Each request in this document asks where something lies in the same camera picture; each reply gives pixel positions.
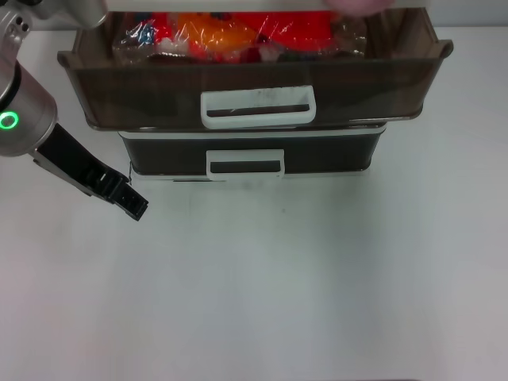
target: white backdrop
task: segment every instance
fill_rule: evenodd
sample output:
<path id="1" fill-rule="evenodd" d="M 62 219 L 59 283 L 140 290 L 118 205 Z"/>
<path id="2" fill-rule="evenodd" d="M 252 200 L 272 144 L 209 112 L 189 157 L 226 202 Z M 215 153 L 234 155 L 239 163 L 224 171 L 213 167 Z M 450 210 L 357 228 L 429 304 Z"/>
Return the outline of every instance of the white backdrop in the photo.
<path id="1" fill-rule="evenodd" d="M 430 0 L 436 26 L 508 25 L 508 0 Z M 36 29 L 72 29 L 62 21 L 37 22 Z"/>

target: orange item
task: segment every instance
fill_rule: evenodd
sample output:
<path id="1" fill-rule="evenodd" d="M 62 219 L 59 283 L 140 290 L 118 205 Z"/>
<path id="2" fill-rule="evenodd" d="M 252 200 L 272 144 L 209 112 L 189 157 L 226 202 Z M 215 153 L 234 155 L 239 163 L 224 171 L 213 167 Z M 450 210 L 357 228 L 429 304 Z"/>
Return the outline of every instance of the orange item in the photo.
<path id="1" fill-rule="evenodd" d="M 257 33 L 241 21 L 220 20 L 210 13 L 179 13 L 177 40 L 185 40 L 193 49 L 212 53 L 235 52 L 256 42 Z"/>

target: robotic arm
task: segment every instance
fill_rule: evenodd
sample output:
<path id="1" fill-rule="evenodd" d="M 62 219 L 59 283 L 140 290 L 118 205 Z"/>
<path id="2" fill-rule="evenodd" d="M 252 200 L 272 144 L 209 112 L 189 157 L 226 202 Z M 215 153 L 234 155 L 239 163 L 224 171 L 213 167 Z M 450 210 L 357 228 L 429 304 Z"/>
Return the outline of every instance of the robotic arm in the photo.
<path id="1" fill-rule="evenodd" d="M 32 28 L 30 14 L 45 19 L 62 10 L 83 28 L 100 25 L 107 14 L 103 0 L 0 0 L 0 156 L 29 154 L 53 175 L 139 221 L 148 202 L 126 176 L 93 157 L 58 124 L 55 99 L 17 61 Z"/>

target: green indicator light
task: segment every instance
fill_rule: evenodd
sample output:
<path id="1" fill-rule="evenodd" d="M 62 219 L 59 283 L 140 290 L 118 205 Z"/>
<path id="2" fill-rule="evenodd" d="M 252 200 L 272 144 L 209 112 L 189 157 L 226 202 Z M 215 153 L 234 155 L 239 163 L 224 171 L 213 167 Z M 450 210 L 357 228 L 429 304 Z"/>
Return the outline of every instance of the green indicator light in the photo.
<path id="1" fill-rule="evenodd" d="M 0 114 L 0 129 L 13 129 L 19 123 L 19 117 L 13 111 Z"/>

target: white table surface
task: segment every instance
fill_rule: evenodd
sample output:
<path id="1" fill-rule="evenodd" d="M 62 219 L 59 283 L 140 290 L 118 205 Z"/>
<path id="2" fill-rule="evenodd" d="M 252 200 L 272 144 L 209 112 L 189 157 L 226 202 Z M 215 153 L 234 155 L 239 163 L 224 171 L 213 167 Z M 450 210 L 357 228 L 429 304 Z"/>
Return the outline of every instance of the white table surface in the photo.
<path id="1" fill-rule="evenodd" d="M 364 175 L 135 180 L 135 222 L 0 158 L 0 379 L 506 379 L 508 29 L 437 31 L 456 51 Z M 56 62 L 73 36 L 33 33 L 20 61 L 127 172 Z"/>

